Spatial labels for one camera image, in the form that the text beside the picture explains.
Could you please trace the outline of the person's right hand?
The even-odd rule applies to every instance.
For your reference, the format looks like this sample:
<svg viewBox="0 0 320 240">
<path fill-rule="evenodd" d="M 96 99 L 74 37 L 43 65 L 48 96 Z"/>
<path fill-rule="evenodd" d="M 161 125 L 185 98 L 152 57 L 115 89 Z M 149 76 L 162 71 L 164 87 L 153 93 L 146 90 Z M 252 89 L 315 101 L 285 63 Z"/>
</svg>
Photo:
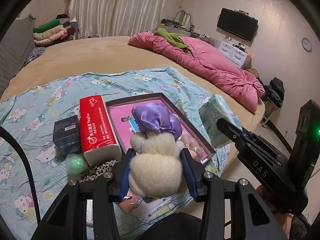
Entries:
<svg viewBox="0 0 320 240">
<path fill-rule="evenodd" d="M 264 189 L 263 185 L 259 185 L 256 188 L 256 191 L 273 213 L 287 239 L 303 239 L 307 233 L 305 224 L 298 217 L 292 214 L 278 212 L 276 208 L 268 201 L 270 196 Z"/>
</svg>

